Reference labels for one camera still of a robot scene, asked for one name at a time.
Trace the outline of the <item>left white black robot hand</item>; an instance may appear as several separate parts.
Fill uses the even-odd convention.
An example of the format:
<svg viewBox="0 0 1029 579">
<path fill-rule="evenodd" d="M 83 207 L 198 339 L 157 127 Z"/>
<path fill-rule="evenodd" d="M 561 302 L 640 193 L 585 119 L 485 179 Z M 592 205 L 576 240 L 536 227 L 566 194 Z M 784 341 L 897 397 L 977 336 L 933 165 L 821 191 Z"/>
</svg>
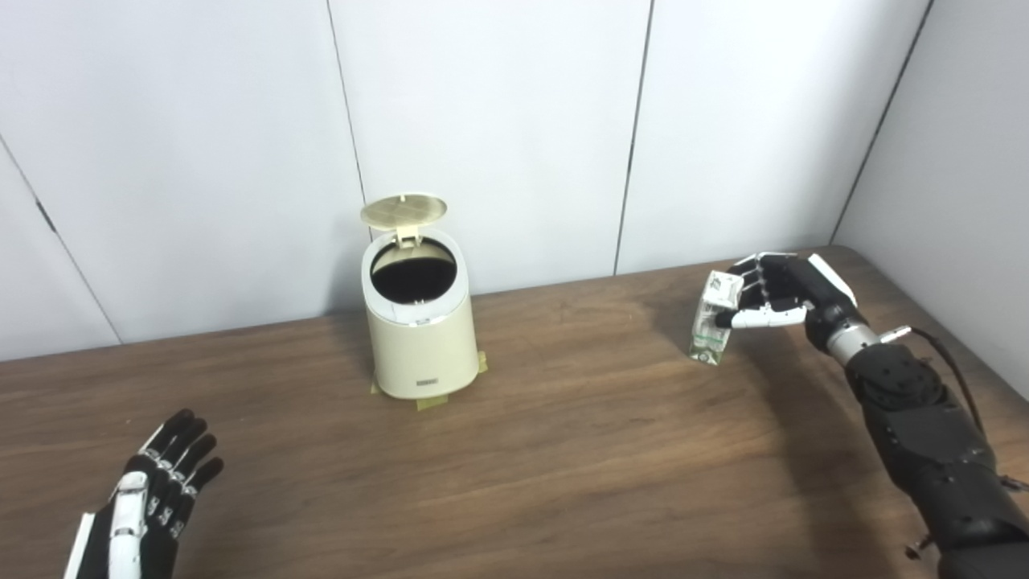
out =
<svg viewBox="0 0 1029 579">
<path fill-rule="evenodd" d="M 82 514 L 65 578 L 170 578 L 201 491 L 220 476 L 217 437 L 190 409 L 166 419 L 125 463 L 103 508 Z"/>
</svg>

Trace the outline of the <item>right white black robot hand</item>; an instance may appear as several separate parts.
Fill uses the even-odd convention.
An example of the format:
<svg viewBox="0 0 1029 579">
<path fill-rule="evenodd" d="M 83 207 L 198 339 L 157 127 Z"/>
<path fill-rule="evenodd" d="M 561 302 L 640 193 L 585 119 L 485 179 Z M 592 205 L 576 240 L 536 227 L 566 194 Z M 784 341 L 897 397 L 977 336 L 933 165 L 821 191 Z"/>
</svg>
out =
<svg viewBox="0 0 1029 579">
<path fill-rule="evenodd" d="M 810 343 L 822 352 L 848 327 L 864 325 L 852 290 L 818 254 L 751 254 L 728 268 L 744 286 L 736 306 L 716 313 L 720 329 L 804 325 Z"/>
</svg>

